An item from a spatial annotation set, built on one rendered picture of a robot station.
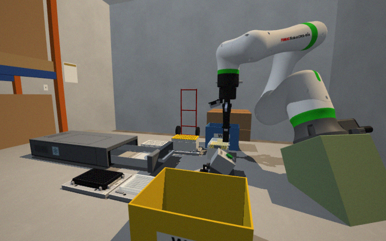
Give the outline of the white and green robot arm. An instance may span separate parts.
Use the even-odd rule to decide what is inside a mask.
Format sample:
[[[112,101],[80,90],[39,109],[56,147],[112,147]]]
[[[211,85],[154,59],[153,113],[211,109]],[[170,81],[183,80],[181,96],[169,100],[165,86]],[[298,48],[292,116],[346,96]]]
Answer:
[[[371,133],[371,126],[360,127],[354,118],[336,120],[318,72],[292,74],[295,64],[322,44],[326,36],[326,26],[313,21],[281,30],[253,30],[225,41],[216,51],[217,87],[238,87],[243,83],[239,81],[240,64],[274,55],[268,83],[254,109],[259,122],[271,126],[289,118],[295,131],[293,144],[321,135]]]

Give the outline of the blue bin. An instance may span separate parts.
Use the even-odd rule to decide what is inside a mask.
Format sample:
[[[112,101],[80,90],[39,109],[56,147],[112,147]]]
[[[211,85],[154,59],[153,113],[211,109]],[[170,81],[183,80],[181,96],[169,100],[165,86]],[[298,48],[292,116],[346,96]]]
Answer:
[[[209,123],[206,125],[206,138],[205,148],[212,138],[223,138],[223,124],[221,123]],[[239,124],[230,124],[229,128],[229,150],[238,151],[239,147]]]

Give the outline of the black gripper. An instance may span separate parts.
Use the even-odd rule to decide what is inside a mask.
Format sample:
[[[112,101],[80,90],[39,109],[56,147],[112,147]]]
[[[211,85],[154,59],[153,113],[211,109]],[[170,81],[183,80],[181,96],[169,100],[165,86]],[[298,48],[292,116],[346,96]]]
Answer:
[[[231,99],[236,99],[236,88],[234,87],[221,87],[219,88],[219,99],[224,99],[222,104],[223,108],[223,142],[229,142],[229,128],[230,125],[230,113],[231,113]]]

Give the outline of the yellow waste bin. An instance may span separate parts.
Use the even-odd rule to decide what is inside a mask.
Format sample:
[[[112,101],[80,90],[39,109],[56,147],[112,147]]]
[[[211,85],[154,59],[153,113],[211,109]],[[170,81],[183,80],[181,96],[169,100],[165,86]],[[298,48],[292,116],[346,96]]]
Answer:
[[[165,167],[128,211],[131,241],[253,241],[246,177]]]

